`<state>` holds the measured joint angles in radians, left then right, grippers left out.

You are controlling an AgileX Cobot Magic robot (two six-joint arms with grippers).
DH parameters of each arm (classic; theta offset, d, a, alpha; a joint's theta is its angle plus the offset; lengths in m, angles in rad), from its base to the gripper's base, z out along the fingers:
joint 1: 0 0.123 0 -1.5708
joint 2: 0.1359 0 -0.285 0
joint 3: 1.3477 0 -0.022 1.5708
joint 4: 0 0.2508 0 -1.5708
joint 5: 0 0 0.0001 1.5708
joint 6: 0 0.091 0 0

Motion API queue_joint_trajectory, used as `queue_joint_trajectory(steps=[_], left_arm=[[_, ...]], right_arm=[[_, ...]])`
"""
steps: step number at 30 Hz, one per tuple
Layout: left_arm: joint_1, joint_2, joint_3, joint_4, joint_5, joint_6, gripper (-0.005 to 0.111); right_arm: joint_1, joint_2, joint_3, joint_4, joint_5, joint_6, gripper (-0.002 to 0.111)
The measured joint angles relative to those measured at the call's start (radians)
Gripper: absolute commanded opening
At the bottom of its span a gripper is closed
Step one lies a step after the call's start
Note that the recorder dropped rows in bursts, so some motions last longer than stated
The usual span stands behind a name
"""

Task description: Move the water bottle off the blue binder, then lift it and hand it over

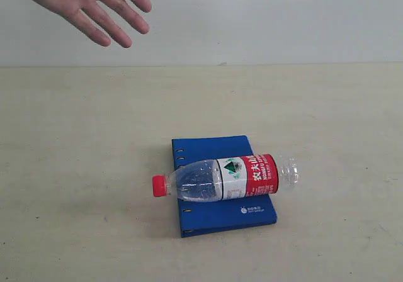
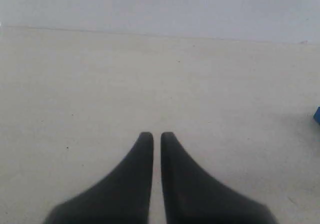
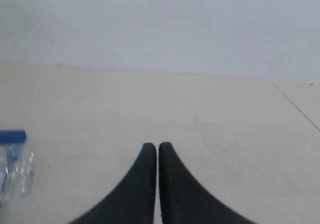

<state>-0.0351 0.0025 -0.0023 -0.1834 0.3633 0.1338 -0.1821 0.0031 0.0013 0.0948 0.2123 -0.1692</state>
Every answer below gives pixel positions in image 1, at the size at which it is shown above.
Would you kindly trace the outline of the person's open bare hand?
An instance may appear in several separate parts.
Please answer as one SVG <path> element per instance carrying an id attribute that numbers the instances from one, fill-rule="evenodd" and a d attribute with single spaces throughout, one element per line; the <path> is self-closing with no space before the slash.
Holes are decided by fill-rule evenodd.
<path id="1" fill-rule="evenodd" d="M 149 32 L 146 20 L 134 10 L 127 0 L 32 0 L 41 7 L 61 16 L 94 43 L 102 47 L 112 41 L 123 48 L 132 46 L 132 39 L 115 23 L 98 4 L 103 3 L 123 18 L 141 34 Z M 150 0 L 130 0 L 138 9 L 148 13 L 152 10 Z"/>

